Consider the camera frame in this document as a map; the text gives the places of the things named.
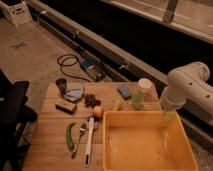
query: electrical cable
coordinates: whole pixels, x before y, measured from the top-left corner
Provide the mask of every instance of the electrical cable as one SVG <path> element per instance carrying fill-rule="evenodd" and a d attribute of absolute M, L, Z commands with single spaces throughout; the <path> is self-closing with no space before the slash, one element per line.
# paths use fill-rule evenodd
<path fill-rule="evenodd" d="M 68 60 L 70 59 L 74 59 L 75 61 L 71 64 L 65 64 L 65 62 L 67 62 Z M 78 57 L 74 54 L 64 54 L 64 55 L 61 55 L 57 58 L 57 63 L 58 65 L 60 66 L 60 71 L 62 74 L 70 77 L 70 78 L 74 78 L 74 79 L 80 79 L 80 80 L 85 80 L 87 82 L 91 82 L 89 79 L 87 78 L 83 78 L 83 77 L 78 77 L 78 76 L 73 76 L 73 75 L 70 75 L 70 74 L 67 74 L 63 71 L 63 67 L 71 67 L 77 63 L 79 63 L 80 65 L 80 61 L 78 59 Z"/>

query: yellow plastic tub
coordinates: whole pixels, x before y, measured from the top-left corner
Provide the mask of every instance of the yellow plastic tub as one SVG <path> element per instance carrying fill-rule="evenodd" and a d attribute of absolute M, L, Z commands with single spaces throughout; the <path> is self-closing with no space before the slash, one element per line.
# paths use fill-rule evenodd
<path fill-rule="evenodd" d="M 197 163 L 177 113 L 163 121 L 160 111 L 104 114 L 105 171 L 197 171 Z"/>

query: gray floor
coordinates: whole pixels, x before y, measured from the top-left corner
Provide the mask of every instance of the gray floor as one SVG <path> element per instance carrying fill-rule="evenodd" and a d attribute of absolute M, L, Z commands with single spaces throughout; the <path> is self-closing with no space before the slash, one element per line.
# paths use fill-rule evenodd
<path fill-rule="evenodd" d="M 24 42 L 26 45 L 18 49 L 11 47 L 20 42 Z M 37 23 L 32 22 L 15 27 L 5 19 L 0 19 L 0 68 L 13 82 L 30 81 L 28 105 L 38 113 L 49 83 L 59 77 L 79 82 L 79 80 L 65 77 L 60 73 L 56 59 L 65 53 L 75 54 L 70 47 Z M 78 65 L 68 68 L 66 71 L 72 75 L 87 77 Z M 190 143 L 199 170 L 212 171 L 213 156 L 192 140 Z"/>

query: metal cup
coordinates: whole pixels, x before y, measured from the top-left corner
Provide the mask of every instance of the metal cup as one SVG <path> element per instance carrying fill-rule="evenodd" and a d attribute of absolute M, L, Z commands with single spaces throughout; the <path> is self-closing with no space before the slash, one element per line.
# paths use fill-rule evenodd
<path fill-rule="evenodd" d="M 64 78 L 59 78 L 55 81 L 55 84 L 57 85 L 61 96 L 63 97 L 66 93 L 66 89 L 67 89 L 67 80 Z"/>

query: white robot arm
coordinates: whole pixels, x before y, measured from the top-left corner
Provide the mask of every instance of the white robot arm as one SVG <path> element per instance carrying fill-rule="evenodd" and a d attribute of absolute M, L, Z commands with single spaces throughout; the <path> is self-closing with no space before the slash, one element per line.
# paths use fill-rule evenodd
<path fill-rule="evenodd" d="M 167 76 L 168 86 L 161 94 L 164 110 L 180 109 L 190 99 L 213 115 L 213 87 L 208 85 L 210 71 L 202 62 L 175 68 Z"/>

